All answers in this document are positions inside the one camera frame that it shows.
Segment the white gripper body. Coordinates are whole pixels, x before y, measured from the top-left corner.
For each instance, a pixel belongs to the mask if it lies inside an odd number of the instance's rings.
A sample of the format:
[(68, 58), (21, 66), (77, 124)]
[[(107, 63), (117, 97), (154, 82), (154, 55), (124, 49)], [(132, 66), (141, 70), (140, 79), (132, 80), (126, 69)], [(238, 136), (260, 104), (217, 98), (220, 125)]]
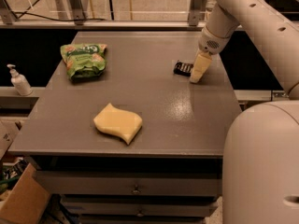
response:
[(201, 52), (218, 54), (223, 51), (228, 41), (229, 35), (217, 35), (212, 33), (207, 26), (205, 26), (198, 38), (198, 48)]

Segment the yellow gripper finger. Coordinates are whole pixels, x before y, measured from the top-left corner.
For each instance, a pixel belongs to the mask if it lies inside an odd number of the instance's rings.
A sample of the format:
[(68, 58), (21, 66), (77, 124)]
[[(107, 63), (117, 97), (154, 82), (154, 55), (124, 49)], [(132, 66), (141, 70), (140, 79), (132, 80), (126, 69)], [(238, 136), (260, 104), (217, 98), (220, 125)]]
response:
[(199, 50), (195, 56), (191, 71), (190, 82), (198, 83), (212, 63), (212, 57), (208, 52)]

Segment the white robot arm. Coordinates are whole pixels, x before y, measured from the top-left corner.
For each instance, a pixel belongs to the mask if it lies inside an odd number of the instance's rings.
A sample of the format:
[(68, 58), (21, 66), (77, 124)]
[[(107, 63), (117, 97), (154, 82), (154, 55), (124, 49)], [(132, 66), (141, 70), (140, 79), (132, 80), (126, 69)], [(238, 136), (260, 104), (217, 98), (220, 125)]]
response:
[(243, 111), (225, 140), (223, 224), (299, 224), (299, 29), (265, 0), (215, 0), (199, 36), (190, 81), (241, 28), (260, 56), (226, 62), (237, 88), (282, 90), (283, 100)]

